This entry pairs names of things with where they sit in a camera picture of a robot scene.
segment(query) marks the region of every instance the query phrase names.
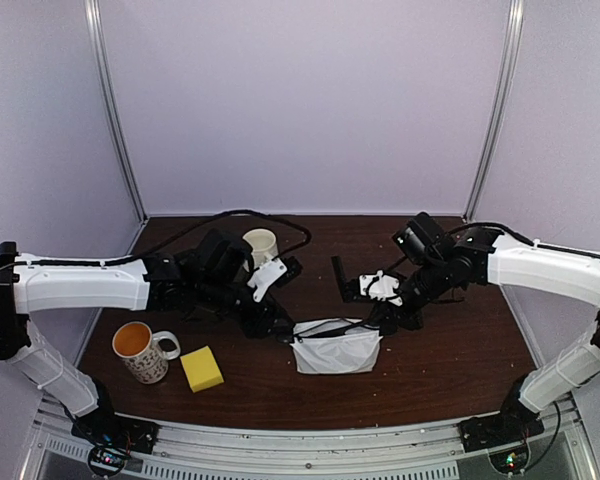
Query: mug handle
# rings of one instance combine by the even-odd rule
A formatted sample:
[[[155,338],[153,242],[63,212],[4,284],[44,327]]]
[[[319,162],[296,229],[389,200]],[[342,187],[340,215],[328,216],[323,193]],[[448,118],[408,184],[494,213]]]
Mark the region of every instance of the mug handle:
[[[178,358],[180,356],[180,342],[178,342],[176,336],[173,333],[166,331],[157,332],[153,334],[154,342],[160,343],[162,340],[171,340],[171,342],[173,342],[173,344],[176,346],[174,350],[170,350],[168,352],[165,352],[164,350],[162,350],[162,347],[160,347],[160,352],[162,353],[162,356],[167,360],[175,360],[176,358]]]

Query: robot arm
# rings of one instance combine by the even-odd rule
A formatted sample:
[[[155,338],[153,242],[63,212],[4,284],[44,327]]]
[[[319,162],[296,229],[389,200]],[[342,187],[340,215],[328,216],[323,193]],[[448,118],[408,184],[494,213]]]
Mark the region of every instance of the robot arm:
[[[134,438],[155,438],[154,424],[128,425],[116,416],[104,385],[64,359],[29,314],[85,307],[190,314],[201,308],[234,317],[249,338],[274,334],[288,341],[294,323],[266,292],[297,276],[300,264],[293,257],[277,258],[246,281],[236,280],[250,258],[251,247],[244,240],[218,230],[211,230],[196,249],[137,259],[42,258],[19,254],[15,243],[5,242],[0,245],[0,360],[57,398],[78,433],[93,443],[126,447],[134,429],[142,433]]]
[[[335,259],[343,298],[374,301],[369,321],[377,322],[384,334],[397,326],[421,328],[423,307],[471,283],[524,286],[576,298],[599,309],[597,323],[571,346],[515,382],[497,416],[462,422],[465,449],[471,451],[503,443],[503,439],[518,439],[539,412],[600,373],[600,252],[542,244],[497,224],[456,230],[445,233],[421,213],[397,232],[393,240],[420,267],[409,277],[378,271],[346,282]]]

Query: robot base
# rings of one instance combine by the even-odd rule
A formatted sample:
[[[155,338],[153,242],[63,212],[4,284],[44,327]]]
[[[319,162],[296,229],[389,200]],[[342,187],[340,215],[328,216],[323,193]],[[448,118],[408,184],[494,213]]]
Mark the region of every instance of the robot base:
[[[120,417],[118,415],[116,415],[116,419],[120,422],[120,427],[122,430],[129,433],[129,439],[131,440],[129,449],[132,452],[147,454],[153,453],[153,446],[156,443],[156,438],[158,437],[158,424],[149,422],[147,420]],[[89,440],[82,434],[80,429],[75,424],[71,429],[71,435]],[[118,440],[114,440],[111,446],[116,449],[126,451],[128,447],[127,439],[120,438]]]
[[[460,422],[458,429],[464,451],[469,453],[519,442],[525,436],[529,438],[540,435],[544,432],[544,425],[540,420],[533,420],[524,425],[519,422],[507,422],[497,413]]]

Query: yellow sponge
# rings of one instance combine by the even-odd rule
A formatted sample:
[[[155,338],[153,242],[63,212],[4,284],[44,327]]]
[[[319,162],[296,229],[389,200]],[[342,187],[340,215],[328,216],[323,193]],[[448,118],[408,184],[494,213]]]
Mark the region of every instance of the yellow sponge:
[[[222,373],[220,373],[218,364],[213,358],[213,353],[211,353],[209,347],[182,355],[180,361],[184,373],[187,374],[189,386],[194,393],[224,383]]]

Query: mug with tea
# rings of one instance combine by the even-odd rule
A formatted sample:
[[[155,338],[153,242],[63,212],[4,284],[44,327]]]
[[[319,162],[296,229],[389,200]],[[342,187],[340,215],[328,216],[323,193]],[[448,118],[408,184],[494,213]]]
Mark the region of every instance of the mug with tea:
[[[169,340],[175,349],[168,352],[160,346]],[[129,371],[141,383],[152,384],[164,378],[169,370],[169,360],[180,356],[180,343],[171,332],[152,333],[142,322],[123,325],[113,336],[113,351],[122,359]]]

